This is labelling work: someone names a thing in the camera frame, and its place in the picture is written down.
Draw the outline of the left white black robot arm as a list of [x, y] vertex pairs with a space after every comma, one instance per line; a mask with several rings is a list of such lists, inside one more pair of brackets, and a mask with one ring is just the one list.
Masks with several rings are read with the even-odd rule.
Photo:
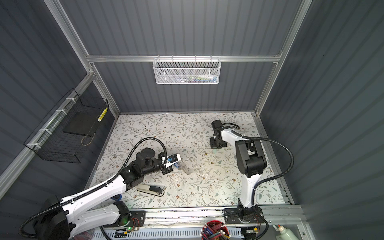
[[116, 178], [110, 178], [78, 194], [61, 200], [51, 198], [44, 207], [58, 209], [44, 213], [33, 222], [33, 228], [39, 240], [69, 240], [85, 231], [104, 225], [125, 227], [131, 223], [131, 213], [122, 201], [116, 201], [107, 207], [95, 210], [94, 207], [112, 197], [121, 195], [144, 181], [146, 175], [161, 171], [168, 174], [181, 160], [180, 154], [155, 155], [149, 148], [136, 154], [134, 161]]

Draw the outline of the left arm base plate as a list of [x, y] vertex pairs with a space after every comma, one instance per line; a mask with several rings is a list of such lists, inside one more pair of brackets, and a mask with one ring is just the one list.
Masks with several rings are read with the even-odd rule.
[[129, 217], [118, 219], [111, 225], [104, 225], [104, 228], [139, 228], [144, 226], [146, 211], [131, 211]]

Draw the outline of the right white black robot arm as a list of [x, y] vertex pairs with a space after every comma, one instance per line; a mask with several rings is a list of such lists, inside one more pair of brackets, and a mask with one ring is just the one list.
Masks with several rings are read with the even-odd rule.
[[239, 200], [242, 207], [251, 208], [255, 205], [255, 185], [267, 167], [261, 141], [236, 133], [235, 130], [240, 129], [236, 124], [214, 120], [212, 128], [214, 132], [210, 138], [212, 149], [222, 149], [228, 145], [234, 148], [237, 167], [243, 175]]

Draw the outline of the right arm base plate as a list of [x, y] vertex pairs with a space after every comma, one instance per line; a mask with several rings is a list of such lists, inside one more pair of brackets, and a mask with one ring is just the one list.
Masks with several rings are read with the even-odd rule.
[[263, 210], [259, 207], [252, 208], [225, 208], [222, 210], [227, 225], [234, 224], [264, 224]]

